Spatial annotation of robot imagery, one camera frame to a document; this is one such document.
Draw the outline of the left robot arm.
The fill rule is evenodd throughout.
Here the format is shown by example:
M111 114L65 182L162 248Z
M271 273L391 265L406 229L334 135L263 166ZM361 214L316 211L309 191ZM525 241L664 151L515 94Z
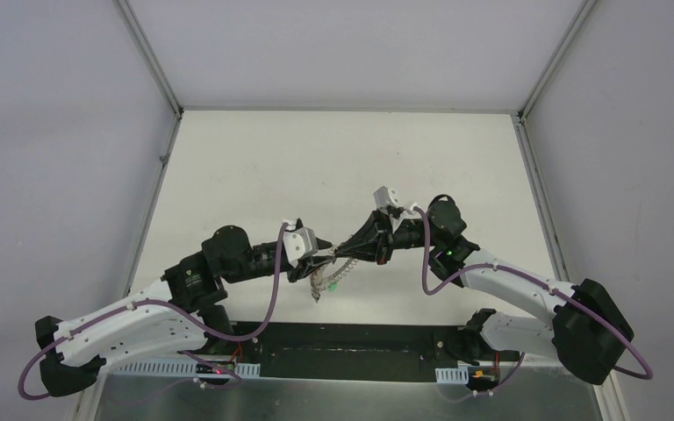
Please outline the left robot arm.
M25 390L33 367L46 389L42 397L63 397L136 360L203 347L211 354L225 353L232 343L254 339L268 327L281 275L292 282L305 278L331 260L326 254L331 245L299 219L284 221L276 241L256 246L239 226L220 227L200 251L137 293L72 320L37 320L40 350L20 375L18 393L25 400L33 398ZM251 332L234 333L221 305L227 297L225 285L265 276L273 278L273 287L263 320Z

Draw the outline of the metal disc with keyrings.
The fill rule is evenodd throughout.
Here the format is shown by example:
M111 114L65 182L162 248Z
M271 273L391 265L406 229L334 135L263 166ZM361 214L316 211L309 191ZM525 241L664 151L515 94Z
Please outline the metal disc with keyrings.
M329 249L328 253L336 255L336 247L333 246ZM336 258L336 261L333 264L329 264L319 269L315 273L309 276L309 285L311 288L311 295L315 303L319 302L321 295L325 291L330 291L329 287L334 284L338 284L340 280L345 278L358 264L358 260L354 259L345 259L345 261L334 271L327 273L327 268L330 265L334 265L339 258Z

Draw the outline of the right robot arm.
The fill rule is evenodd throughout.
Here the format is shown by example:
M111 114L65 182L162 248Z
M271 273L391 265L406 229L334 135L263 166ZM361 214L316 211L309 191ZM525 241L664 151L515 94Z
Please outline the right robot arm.
M556 359L579 380L601 385L613 371L628 372L618 362L629 352L642 366L638 377L652 378L632 344L634 331L600 283L537 275L469 241L463 235L467 225L449 195L436 196L425 210L400 207L391 193L377 192L375 199L376 210L337 246L336 257L383 265L396 250L420 248L425 295L455 285L525 311L523 317L477 311L462 329L463 360L475 364L495 351L533 354Z

